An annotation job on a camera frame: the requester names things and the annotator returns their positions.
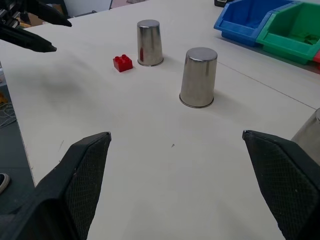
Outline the dark shoe with white sole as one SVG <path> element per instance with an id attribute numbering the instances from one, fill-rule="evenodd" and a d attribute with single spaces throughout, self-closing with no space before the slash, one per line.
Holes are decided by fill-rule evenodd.
<path id="1" fill-rule="evenodd" d="M 0 173 L 0 194 L 8 187 L 10 177 L 6 173 Z"/>

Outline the red toy building brick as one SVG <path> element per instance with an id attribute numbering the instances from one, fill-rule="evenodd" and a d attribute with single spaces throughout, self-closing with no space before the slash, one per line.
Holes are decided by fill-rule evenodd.
<path id="1" fill-rule="evenodd" d="M 115 56 L 113 58 L 113 65 L 120 73 L 133 68 L 133 62 L 126 54 Z"/>

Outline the green plastic storage bin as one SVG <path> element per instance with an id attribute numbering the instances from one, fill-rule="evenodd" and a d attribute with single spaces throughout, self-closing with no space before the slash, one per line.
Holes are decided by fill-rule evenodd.
<path id="1" fill-rule="evenodd" d="M 299 2 L 273 13 L 256 41 L 264 51 L 306 65 L 320 51 L 320 4 Z"/>

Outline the blue plastic storage bin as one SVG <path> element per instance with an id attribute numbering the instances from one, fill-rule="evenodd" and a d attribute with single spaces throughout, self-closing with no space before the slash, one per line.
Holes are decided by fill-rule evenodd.
<path id="1" fill-rule="evenodd" d="M 257 47 L 257 37 L 271 15 L 297 3 L 295 0 L 234 0 L 225 5 L 213 27 L 224 38 Z"/>

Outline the brown cardboard box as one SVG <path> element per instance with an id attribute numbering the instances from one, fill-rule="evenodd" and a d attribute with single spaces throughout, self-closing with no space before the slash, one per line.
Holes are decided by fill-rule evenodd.
<path id="1" fill-rule="evenodd" d="M 20 13 L 19 20 L 20 20 L 20 25 L 23 28 L 30 28 L 30 27 L 40 26 L 44 24 L 44 21 L 42 19 L 28 12 Z"/>

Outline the stainless steel cup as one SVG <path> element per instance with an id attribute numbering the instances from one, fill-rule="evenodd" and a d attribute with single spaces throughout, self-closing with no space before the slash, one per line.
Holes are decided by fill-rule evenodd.
<path id="1" fill-rule="evenodd" d="M 320 108 L 304 123 L 291 141 L 298 144 L 320 166 Z"/>
<path id="2" fill-rule="evenodd" d="M 160 23 L 145 19 L 137 23 L 137 61 L 140 65 L 153 67 L 164 61 Z"/>
<path id="3" fill-rule="evenodd" d="M 194 47 L 185 55 L 180 101 L 191 108 L 206 108 L 214 101 L 218 54 L 208 47 Z"/>

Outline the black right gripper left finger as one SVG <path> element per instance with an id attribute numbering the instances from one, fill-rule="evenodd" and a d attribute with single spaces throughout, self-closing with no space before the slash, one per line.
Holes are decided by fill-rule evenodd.
<path id="1" fill-rule="evenodd" d="M 72 144 L 20 207 L 0 215 L 0 240 L 87 240 L 112 136 Z"/>

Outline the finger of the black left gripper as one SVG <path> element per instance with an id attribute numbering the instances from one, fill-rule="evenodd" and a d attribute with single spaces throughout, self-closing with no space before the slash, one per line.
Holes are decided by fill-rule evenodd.
<path id="1" fill-rule="evenodd" d="M 24 0 L 24 7 L 28 13 L 53 25 L 72 27 L 72 23 L 57 9 L 39 0 Z"/>
<path id="2" fill-rule="evenodd" d="M 0 40 L 39 53 L 56 52 L 57 48 L 48 40 L 26 31 L 10 26 L 0 26 Z"/>

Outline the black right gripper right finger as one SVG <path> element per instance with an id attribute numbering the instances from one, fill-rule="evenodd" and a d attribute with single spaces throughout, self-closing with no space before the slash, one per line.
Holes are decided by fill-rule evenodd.
<path id="1" fill-rule="evenodd" d="M 242 139 L 285 240 L 320 240 L 320 166 L 291 140 L 253 130 Z"/>

